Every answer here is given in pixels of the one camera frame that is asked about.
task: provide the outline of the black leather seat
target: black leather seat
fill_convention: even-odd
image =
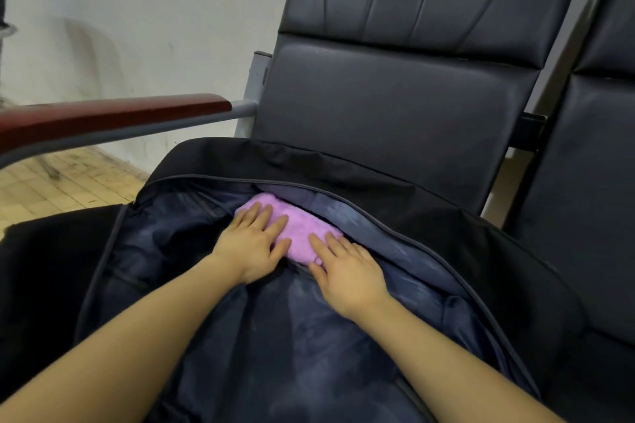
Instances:
[[[480,212],[570,0],[287,0],[253,138]]]
[[[556,266],[592,331],[547,401],[571,423],[635,421],[635,5],[603,0],[505,230]]]

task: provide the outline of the folded pink towel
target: folded pink towel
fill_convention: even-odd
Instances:
[[[327,233],[333,233],[336,238],[342,235],[342,232],[339,229],[336,229],[329,223],[316,218],[312,214],[309,214],[292,204],[281,201],[273,194],[269,193],[260,193],[259,195],[251,198],[245,204],[240,206],[236,210],[236,213],[245,208],[250,208],[256,202],[260,202],[263,208],[267,204],[271,204],[273,212],[271,214],[271,218],[269,219],[269,224],[284,214],[289,217],[289,222],[286,223],[282,233],[280,233],[275,242],[291,238],[291,246],[286,254],[287,258],[291,260],[301,262],[302,264],[310,264],[312,262],[322,264],[322,260],[318,258],[318,255],[315,251],[313,251],[313,248],[309,243],[309,235],[314,233],[322,241],[325,241]]]

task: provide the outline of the wooden floor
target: wooden floor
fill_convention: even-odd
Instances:
[[[59,180],[35,159],[0,170],[0,238],[17,222],[131,202],[144,184],[144,176],[90,147],[47,154],[45,161],[59,171]]]

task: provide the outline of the person's right arm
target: person's right arm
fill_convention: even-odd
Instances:
[[[327,235],[311,245],[326,271],[310,266],[324,299],[392,357],[440,423],[563,423],[499,372],[392,298],[370,253]]]

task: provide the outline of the chair leg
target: chair leg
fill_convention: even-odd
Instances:
[[[48,177],[55,180],[60,179],[60,172],[56,168],[51,166],[51,164],[46,162],[46,159],[44,159],[44,156],[35,156],[34,159],[37,161],[38,164],[40,164],[43,167],[43,169],[48,174]]]

